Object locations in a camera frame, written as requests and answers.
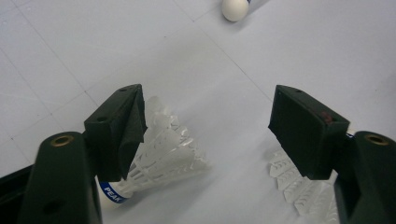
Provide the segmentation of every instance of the screw hole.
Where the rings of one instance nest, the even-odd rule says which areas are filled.
[[[383,137],[379,136],[379,135],[375,135],[375,134],[367,134],[364,136],[366,138],[367,141],[379,145],[379,146],[387,146],[389,145],[389,142],[384,139]]]
[[[100,118],[97,119],[97,121],[99,121],[99,122],[104,122],[104,121],[106,121],[106,120],[107,120],[106,117],[100,117]]]
[[[50,141],[50,144],[53,147],[62,147],[62,146],[69,144],[73,140],[74,140],[74,137],[72,135],[62,135],[55,139],[52,139],[52,141]]]
[[[66,205],[66,201],[62,199],[57,199],[52,202],[47,203],[43,207],[43,213],[46,215],[51,215],[58,213]]]

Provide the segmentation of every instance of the blue stripe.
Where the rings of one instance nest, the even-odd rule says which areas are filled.
[[[124,203],[128,200],[127,198],[120,196],[113,188],[111,188],[108,182],[100,182],[99,186],[107,198],[114,203]]]

